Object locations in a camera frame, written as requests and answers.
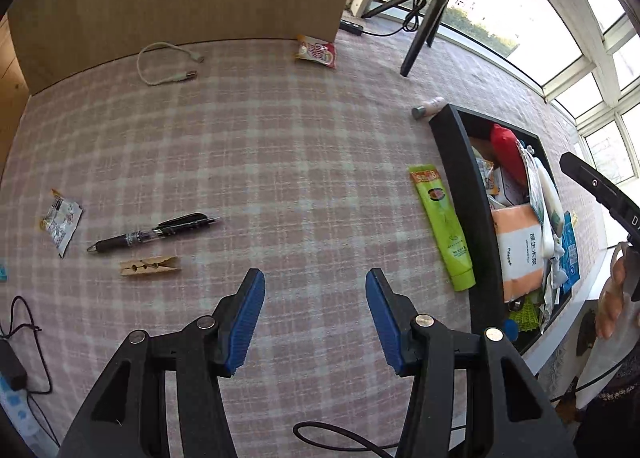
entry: black tray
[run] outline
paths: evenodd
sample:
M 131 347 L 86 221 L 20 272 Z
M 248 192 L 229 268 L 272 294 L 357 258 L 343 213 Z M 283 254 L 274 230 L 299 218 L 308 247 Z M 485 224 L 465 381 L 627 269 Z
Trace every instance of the black tray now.
M 508 316 L 507 305 L 503 301 L 500 254 L 494 221 L 469 142 L 470 136 L 489 140 L 493 124 L 509 128 L 517 139 L 531 146 L 551 178 L 554 178 L 540 139 L 529 131 L 453 104 L 448 104 L 430 121 L 449 182 L 451 198 L 474 265 L 476 285 L 469 289 L 469 308 L 471 331 L 478 334 L 489 327 L 501 327 Z M 551 322 L 568 303 L 570 295 L 561 295 L 560 304 L 553 310 Z M 522 354 L 539 337 L 539 330 L 521 332 L 513 344 Z

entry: red and white snack packet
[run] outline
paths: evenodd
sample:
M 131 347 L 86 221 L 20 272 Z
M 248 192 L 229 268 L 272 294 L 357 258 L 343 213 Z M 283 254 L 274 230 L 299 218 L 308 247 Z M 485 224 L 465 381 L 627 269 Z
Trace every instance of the red and white snack packet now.
M 335 68 L 335 45 L 307 35 L 299 35 L 296 59 L 307 59 Z

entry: pen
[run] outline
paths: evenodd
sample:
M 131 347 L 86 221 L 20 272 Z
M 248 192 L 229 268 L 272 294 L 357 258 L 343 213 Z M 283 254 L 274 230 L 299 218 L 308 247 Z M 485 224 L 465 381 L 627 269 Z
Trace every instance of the pen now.
M 91 254 L 98 254 L 109 252 L 115 248 L 126 248 L 135 244 L 148 243 L 166 238 L 167 236 L 173 236 L 179 232 L 208 228 L 210 224 L 219 220 L 220 216 L 207 218 L 207 216 L 202 213 L 187 214 L 181 218 L 158 224 L 158 226 L 153 229 L 130 232 L 129 234 L 122 234 L 115 238 L 109 238 L 108 240 L 101 240 L 93 244 L 86 251 Z

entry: blue packet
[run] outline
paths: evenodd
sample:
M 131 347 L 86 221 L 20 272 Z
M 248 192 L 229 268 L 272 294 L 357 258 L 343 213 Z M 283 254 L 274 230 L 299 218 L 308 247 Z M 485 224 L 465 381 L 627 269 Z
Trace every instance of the blue packet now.
M 578 265 L 578 247 L 575 243 L 574 226 L 571 225 L 569 211 L 564 212 L 564 230 L 562 230 L 562 248 L 564 256 L 560 258 L 560 267 L 569 276 L 562 285 L 562 293 L 566 294 L 580 279 L 580 266 Z

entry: plaid tablecloth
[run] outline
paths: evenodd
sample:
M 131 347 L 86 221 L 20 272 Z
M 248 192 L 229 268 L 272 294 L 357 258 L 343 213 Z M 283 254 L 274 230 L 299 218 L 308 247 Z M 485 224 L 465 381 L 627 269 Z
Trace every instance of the plaid tablecloth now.
M 302 420 L 397 441 L 411 380 L 385 363 L 366 272 L 380 266 L 419 311 L 452 329 L 469 326 L 467 296 L 452 290 L 406 170 L 442 167 L 428 123 L 409 113 L 433 96 L 541 136 L 562 203 L 578 214 L 587 274 L 597 212 L 558 167 L 575 128 L 516 79 L 439 39 L 401 77 L 410 41 L 340 32 L 336 70 L 294 60 L 291 41 L 198 44 L 201 65 L 175 51 L 142 61 L 153 78 L 197 69 L 190 82 L 149 88 L 129 57 L 31 98 L 0 187 L 0 258 L 9 274 L 0 318 L 6 327 L 15 294 L 30 302 L 54 383 L 41 404 L 59 436 L 130 331 L 181 329 L 254 266 L 266 275 L 267 297 L 244 367 L 221 379 L 238 454 L 333 456 L 293 437 Z M 62 260 L 37 227 L 52 187 L 84 209 Z M 128 252 L 85 251 L 191 212 L 223 221 Z M 121 260 L 159 255 L 180 256 L 182 270 L 154 279 L 118 274 Z M 44 374 L 24 331 L 12 343 L 35 388 Z M 174 448 L 176 430 L 172 418 Z

